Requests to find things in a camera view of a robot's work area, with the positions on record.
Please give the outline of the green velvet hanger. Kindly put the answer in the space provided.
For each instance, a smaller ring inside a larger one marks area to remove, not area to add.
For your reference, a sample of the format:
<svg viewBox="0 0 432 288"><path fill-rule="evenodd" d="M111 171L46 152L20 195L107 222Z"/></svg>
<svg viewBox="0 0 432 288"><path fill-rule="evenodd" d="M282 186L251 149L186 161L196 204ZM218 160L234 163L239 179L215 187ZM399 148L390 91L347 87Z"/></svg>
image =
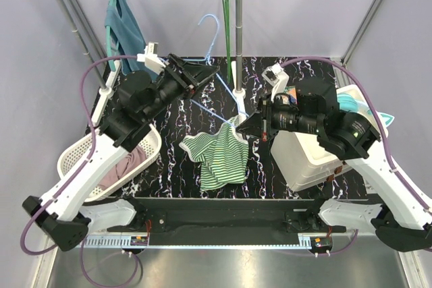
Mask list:
<svg viewBox="0 0 432 288"><path fill-rule="evenodd" d="M223 10L223 25L225 34L225 51L227 61L227 83L232 78L231 38L230 38L230 0L221 0Z"/></svg>

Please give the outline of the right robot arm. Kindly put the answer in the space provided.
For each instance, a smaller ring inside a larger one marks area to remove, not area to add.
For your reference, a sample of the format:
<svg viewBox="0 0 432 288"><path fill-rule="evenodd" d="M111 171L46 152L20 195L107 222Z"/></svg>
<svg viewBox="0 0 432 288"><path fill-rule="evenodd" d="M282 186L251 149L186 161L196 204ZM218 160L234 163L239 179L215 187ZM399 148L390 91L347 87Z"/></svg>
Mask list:
<svg viewBox="0 0 432 288"><path fill-rule="evenodd" d="M363 115L340 109L335 86L316 79L296 85L296 103L284 93L262 95L253 114L236 131L271 140L280 131L312 135L319 146L352 167L380 196L380 204L317 199L298 220L301 231L345 227L373 232L399 252L431 251L431 212L421 194L407 188L385 155L385 136Z"/></svg>

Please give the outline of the green striped tank top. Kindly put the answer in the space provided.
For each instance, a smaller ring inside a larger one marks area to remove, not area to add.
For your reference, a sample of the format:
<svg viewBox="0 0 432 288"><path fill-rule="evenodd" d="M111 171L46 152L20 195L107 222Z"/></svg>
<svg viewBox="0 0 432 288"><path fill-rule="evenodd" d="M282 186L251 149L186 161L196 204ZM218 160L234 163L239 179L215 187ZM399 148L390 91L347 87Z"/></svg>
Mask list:
<svg viewBox="0 0 432 288"><path fill-rule="evenodd" d="M215 134L200 132L187 135L180 142L189 159L201 164L200 191L218 190L245 181L249 144L236 132L236 126L243 120L241 115L234 116Z"/></svg>

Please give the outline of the pink tank top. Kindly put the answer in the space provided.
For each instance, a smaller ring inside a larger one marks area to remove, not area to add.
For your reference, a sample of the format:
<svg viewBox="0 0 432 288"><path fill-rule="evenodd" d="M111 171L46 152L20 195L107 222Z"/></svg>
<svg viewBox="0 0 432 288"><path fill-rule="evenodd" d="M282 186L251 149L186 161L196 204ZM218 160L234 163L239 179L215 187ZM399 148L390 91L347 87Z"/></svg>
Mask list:
<svg viewBox="0 0 432 288"><path fill-rule="evenodd" d="M135 147L131 153L127 154L126 157L124 157L107 172L107 174L99 182L98 186L102 190L106 190L122 177L126 176L129 172L134 170L145 160L145 151L140 146Z"/></svg>

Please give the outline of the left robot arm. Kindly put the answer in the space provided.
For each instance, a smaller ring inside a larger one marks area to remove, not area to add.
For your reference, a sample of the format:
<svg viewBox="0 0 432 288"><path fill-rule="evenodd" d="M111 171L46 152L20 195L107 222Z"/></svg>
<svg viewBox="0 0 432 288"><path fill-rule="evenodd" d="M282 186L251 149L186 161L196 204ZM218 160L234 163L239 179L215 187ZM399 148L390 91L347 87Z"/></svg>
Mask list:
<svg viewBox="0 0 432 288"><path fill-rule="evenodd" d="M119 107L99 129L90 130L90 150L48 192L23 201L30 222L36 223L63 252L100 230L141 230L146 215L131 198L94 206L85 206L84 202L102 178L150 132L156 116L178 98L196 96L218 71L217 66L170 54L160 65L156 80L145 71L128 74L115 91Z"/></svg>

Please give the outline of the light blue wire hanger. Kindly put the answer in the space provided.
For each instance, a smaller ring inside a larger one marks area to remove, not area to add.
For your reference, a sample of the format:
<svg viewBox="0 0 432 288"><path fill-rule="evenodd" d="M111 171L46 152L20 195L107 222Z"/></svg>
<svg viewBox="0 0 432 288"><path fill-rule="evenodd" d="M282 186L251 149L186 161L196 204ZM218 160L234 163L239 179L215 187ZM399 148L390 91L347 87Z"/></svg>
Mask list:
<svg viewBox="0 0 432 288"><path fill-rule="evenodd" d="M211 44L209 45L209 49L207 50L207 53L203 58L201 58L201 59L200 58L198 58L198 59L185 59L185 61L187 63L199 63L199 64L202 63L205 65L205 67L212 67L212 65L211 65L212 64L211 52L213 50L213 47L215 45L215 41L217 40L217 36L219 34L219 31L220 31L220 23L219 23L219 19L217 18L217 16L215 16L214 14L208 13L200 19L198 25L200 26L200 24L206 18L212 18L212 19L214 19L214 21L216 23L216 31L214 33L214 37L211 41ZM229 86L227 85L227 83L223 80L223 78L218 73L214 74L213 76L211 76L208 79L208 82L205 84L204 90L206 90L208 86L214 85L215 78L217 78L219 80L219 82L221 83L221 85L229 92L229 95L236 102L237 108L239 108L240 106L239 106L239 101L238 101L237 97L233 93L230 92ZM206 111L208 114L220 119L222 122L227 123L228 125L230 125L232 127L235 127L235 123L233 121L228 121L224 117L218 115L216 112L214 112L212 107L208 108L193 98L190 99L190 102L197 105L198 107L200 107L201 110Z"/></svg>

